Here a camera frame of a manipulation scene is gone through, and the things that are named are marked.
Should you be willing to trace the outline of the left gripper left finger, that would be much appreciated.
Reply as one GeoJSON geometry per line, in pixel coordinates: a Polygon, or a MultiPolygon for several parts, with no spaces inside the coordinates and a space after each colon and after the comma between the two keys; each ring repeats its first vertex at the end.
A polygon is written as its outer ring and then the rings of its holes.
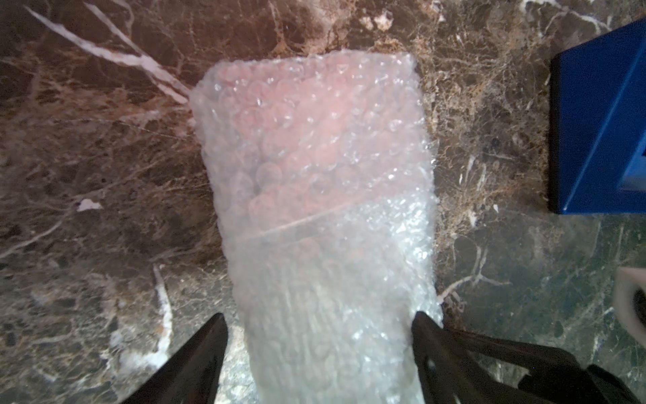
{"type": "Polygon", "coordinates": [[[216,313],[123,403],[215,402],[227,343],[225,316],[216,313]]]}

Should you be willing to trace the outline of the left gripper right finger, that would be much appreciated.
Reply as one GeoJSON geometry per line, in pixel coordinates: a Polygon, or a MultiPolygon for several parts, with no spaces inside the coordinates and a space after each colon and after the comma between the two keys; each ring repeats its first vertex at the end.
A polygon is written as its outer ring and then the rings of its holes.
{"type": "Polygon", "coordinates": [[[415,315],[413,352],[427,403],[636,403],[627,385],[597,365],[582,368],[561,348],[445,329],[425,312],[415,315]],[[517,386],[496,381],[472,357],[517,365],[517,386]]]}

